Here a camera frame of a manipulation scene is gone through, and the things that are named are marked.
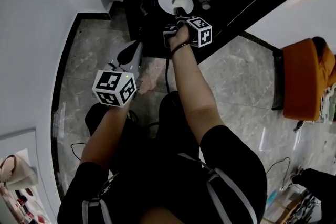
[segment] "bag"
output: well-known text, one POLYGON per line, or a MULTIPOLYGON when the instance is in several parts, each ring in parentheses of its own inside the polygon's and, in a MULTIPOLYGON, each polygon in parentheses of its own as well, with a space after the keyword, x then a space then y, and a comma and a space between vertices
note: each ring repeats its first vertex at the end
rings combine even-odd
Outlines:
POLYGON ((0 164, 0 182, 8 190, 29 188, 38 183, 34 170, 19 156, 10 155, 0 164))

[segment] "person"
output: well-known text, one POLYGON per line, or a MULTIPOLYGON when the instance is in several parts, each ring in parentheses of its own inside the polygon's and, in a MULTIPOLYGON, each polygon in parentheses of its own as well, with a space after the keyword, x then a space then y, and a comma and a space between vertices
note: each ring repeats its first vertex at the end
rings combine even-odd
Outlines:
MULTIPOLYGON (((171 51, 188 37, 181 27, 169 40, 171 51)), ((129 104, 90 109, 85 120, 92 137, 61 203, 59 223, 82 223, 83 201, 96 197, 106 203, 113 224, 261 222, 267 199, 261 161, 222 122, 190 45, 172 59, 177 91, 160 104, 156 138, 146 138, 127 117, 129 104), (109 170, 114 178, 106 182, 109 170)), ((98 217, 89 219, 98 223, 98 217)))
POLYGON ((299 184, 310 191, 321 201, 322 218, 319 224, 336 224, 336 176, 323 173, 314 169, 301 169, 291 179, 293 184, 299 184))

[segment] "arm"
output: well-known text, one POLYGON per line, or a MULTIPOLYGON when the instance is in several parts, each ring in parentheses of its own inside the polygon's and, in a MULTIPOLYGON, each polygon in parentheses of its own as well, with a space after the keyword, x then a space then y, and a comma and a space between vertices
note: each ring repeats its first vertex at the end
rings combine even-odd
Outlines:
POLYGON ((123 108, 111 107, 106 112, 83 150, 81 164, 92 162, 105 170, 109 169, 125 125, 130 103, 123 108))
MULTIPOLYGON (((188 28, 183 26, 175 37, 169 39, 171 50, 188 39, 188 28)), ((184 114, 198 144, 200 144, 202 137, 208 130, 224 124, 219 116, 214 95, 198 68, 190 45, 183 46, 174 53, 173 64, 184 114)))

